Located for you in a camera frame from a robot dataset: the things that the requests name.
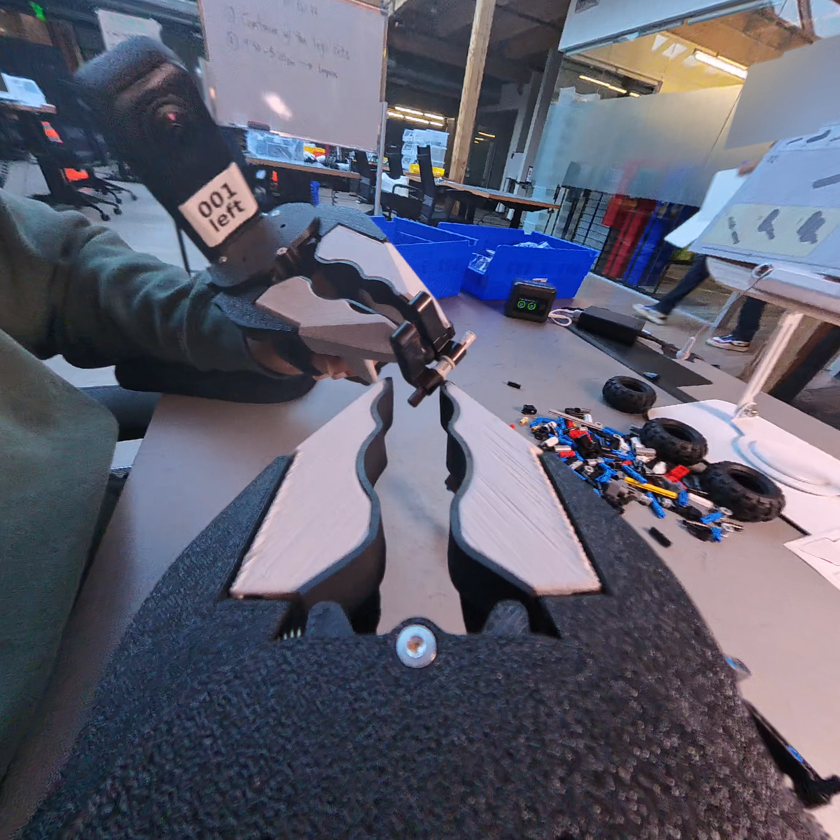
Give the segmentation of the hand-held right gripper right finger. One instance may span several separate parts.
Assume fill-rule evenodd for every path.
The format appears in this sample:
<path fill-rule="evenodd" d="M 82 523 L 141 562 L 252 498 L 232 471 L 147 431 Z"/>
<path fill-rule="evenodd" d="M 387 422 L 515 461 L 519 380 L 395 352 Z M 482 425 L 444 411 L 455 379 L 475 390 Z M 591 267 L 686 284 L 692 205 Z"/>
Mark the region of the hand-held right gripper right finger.
<path fill-rule="evenodd" d="M 593 595 L 602 582 L 541 450 L 454 384 L 440 393 L 447 435 L 448 572 L 464 617 L 515 601 L 536 616 L 546 597 Z"/>

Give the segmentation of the pile of small building pieces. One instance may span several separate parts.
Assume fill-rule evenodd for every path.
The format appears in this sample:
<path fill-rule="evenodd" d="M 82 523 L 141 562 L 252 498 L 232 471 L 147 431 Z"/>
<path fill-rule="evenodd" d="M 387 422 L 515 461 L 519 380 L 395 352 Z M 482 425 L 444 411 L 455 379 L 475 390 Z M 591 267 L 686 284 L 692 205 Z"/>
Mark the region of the pile of small building pieces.
<path fill-rule="evenodd" d="M 658 520 L 676 518 L 696 539 L 720 543 L 744 530 L 732 511 L 700 488 L 704 462 L 685 466 L 660 458 L 642 443 L 640 427 L 629 431 L 597 423 L 585 409 L 541 413 L 524 403 L 516 427 L 527 430 L 542 452 L 568 466 L 616 513 L 633 502 Z"/>

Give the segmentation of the building instruction booklet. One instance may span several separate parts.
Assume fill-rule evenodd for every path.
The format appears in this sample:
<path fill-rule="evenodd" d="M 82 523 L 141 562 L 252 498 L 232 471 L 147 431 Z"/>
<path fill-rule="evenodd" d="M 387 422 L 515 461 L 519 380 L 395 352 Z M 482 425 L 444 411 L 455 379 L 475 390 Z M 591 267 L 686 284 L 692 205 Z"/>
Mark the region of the building instruction booklet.
<path fill-rule="evenodd" d="M 665 241 L 695 254 L 838 277 L 838 122 L 779 141 L 750 175 L 718 173 L 699 212 Z"/>

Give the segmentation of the person's left forearm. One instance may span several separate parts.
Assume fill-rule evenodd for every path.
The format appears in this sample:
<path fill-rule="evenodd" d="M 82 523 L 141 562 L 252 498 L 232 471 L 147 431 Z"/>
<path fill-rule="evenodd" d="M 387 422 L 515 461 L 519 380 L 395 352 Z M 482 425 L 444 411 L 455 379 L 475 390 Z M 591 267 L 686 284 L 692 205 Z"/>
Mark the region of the person's left forearm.
<path fill-rule="evenodd" d="M 202 373 L 299 370 L 249 344 L 197 277 L 109 227 L 2 190 L 2 379 L 63 356 L 78 368 L 153 360 Z"/>

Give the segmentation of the wooden background desk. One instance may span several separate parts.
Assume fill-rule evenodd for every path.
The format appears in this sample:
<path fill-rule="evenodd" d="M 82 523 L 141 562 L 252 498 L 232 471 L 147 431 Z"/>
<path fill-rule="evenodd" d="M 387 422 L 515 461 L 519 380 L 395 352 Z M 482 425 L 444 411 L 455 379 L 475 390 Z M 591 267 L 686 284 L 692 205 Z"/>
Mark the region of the wooden background desk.
<path fill-rule="evenodd" d="M 245 162 L 248 165 L 265 170 L 297 172 L 308 176 L 311 180 L 331 179 L 333 181 L 351 182 L 357 186 L 362 179 L 362 176 L 357 172 L 335 170 L 321 164 L 278 161 L 252 154 L 245 154 Z"/>

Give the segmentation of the person's left hand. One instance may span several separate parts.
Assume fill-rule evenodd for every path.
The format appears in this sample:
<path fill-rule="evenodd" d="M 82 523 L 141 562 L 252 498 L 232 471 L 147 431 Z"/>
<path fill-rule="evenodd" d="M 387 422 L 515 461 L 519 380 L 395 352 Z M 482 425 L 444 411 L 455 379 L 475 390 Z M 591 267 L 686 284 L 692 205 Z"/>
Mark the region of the person's left hand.
<path fill-rule="evenodd" d="M 375 364 L 362 361 L 353 366 L 344 357 L 317 353 L 293 333 L 265 333 L 245 335 L 244 342 L 257 365 L 277 375 L 306 375 L 316 381 L 347 380 L 373 385 L 380 380 Z"/>

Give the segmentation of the black office chair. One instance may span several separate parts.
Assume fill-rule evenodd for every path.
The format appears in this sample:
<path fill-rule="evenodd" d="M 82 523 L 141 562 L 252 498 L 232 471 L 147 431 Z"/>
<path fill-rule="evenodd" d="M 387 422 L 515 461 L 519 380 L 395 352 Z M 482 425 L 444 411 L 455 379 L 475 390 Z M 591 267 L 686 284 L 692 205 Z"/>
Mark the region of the black office chair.
<path fill-rule="evenodd" d="M 110 207 L 113 215 L 122 215 L 122 194 L 128 195 L 134 202 L 138 200 L 128 187 L 100 177 L 89 161 L 90 156 L 79 155 L 44 117 L 38 118 L 37 137 L 39 147 L 34 157 L 48 192 L 32 194 L 31 198 L 56 209 L 89 208 L 103 222 L 111 218 L 104 207 Z"/>

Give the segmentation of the white board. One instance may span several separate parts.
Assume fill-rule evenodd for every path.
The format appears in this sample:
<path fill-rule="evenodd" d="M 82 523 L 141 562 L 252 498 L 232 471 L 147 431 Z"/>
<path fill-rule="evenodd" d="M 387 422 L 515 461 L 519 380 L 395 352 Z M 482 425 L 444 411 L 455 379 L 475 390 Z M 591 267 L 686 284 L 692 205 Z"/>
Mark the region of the white board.
<path fill-rule="evenodd" d="M 389 22 L 380 4 L 198 2 L 217 124 L 374 152 Z"/>

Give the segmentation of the wide blue storage bin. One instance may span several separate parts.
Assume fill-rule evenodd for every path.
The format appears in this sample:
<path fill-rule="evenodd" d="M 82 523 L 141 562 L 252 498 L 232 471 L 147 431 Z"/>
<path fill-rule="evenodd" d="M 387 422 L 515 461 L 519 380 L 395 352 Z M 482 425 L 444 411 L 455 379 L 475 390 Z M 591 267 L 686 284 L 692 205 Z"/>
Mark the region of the wide blue storage bin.
<path fill-rule="evenodd" d="M 522 229 L 441 223 L 440 230 L 474 240 L 461 290 L 483 301 L 508 297 L 518 280 L 553 287 L 559 299 L 573 299 L 592 270 L 594 248 Z"/>

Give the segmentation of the black device green display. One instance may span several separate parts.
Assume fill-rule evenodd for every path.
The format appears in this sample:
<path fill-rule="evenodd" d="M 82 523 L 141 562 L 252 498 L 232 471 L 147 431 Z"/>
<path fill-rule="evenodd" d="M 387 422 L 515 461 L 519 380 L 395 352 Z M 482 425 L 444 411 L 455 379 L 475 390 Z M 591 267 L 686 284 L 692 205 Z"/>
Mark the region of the black device green display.
<path fill-rule="evenodd" d="M 510 287 L 503 314 L 510 319 L 544 323 L 557 298 L 556 288 L 538 280 L 515 280 Z"/>

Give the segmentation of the black toy tyre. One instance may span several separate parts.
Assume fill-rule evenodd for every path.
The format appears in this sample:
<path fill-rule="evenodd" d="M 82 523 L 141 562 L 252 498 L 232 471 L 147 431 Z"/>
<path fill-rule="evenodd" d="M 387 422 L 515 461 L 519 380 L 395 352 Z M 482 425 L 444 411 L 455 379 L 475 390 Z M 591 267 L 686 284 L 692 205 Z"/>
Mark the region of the black toy tyre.
<path fill-rule="evenodd" d="M 786 505 L 782 489 L 771 478 L 738 462 L 709 464 L 699 474 L 699 483 L 712 502 L 741 522 L 770 522 Z"/>
<path fill-rule="evenodd" d="M 606 405 L 624 414 L 646 415 L 656 405 L 656 390 L 645 381 L 632 376 L 617 375 L 602 387 Z"/>
<path fill-rule="evenodd" d="M 676 419 L 650 419 L 641 428 L 639 438 L 652 448 L 659 460 L 676 466 L 691 467 L 701 462 L 708 452 L 707 439 L 692 426 Z"/>

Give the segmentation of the wooden pillar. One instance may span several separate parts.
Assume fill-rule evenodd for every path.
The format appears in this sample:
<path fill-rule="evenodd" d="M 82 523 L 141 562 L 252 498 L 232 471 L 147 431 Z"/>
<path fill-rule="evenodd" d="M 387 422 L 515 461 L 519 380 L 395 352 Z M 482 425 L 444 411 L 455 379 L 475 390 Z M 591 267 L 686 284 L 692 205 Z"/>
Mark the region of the wooden pillar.
<path fill-rule="evenodd" d="M 472 21 L 465 75 L 455 124 L 455 137 L 448 168 L 448 179 L 459 184 L 465 180 L 469 152 L 473 144 L 476 113 L 495 8 L 495 1 L 477 1 Z"/>

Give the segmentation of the black power adapter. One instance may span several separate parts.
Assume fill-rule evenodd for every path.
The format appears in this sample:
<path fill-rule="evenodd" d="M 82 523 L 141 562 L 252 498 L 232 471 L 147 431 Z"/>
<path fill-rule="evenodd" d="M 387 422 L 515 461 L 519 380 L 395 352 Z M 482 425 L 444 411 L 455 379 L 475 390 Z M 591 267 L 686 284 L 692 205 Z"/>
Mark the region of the black power adapter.
<path fill-rule="evenodd" d="M 658 339 L 644 325 L 638 317 L 588 307 L 576 312 L 566 329 L 664 391 L 711 384 L 693 364 L 677 361 L 675 345 Z"/>

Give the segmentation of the stack of coloured crates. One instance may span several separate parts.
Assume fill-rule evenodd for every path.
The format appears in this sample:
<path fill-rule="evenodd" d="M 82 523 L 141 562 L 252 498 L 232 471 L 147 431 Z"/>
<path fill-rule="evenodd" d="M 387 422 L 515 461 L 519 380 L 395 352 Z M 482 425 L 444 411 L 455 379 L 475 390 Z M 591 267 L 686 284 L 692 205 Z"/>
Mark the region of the stack of coloured crates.
<path fill-rule="evenodd" d="M 602 219 L 607 237 L 592 271 L 646 293 L 656 291 L 676 250 L 666 236 L 697 210 L 696 205 L 612 196 Z"/>

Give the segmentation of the white sticker sheet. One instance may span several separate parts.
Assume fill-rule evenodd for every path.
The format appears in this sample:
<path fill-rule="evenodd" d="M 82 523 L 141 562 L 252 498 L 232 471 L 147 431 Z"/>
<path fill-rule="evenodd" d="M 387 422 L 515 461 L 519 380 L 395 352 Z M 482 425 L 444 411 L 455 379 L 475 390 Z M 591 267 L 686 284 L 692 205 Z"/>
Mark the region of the white sticker sheet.
<path fill-rule="evenodd" d="M 789 541 L 784 546 L 839 590 L 839 527 Z"/>

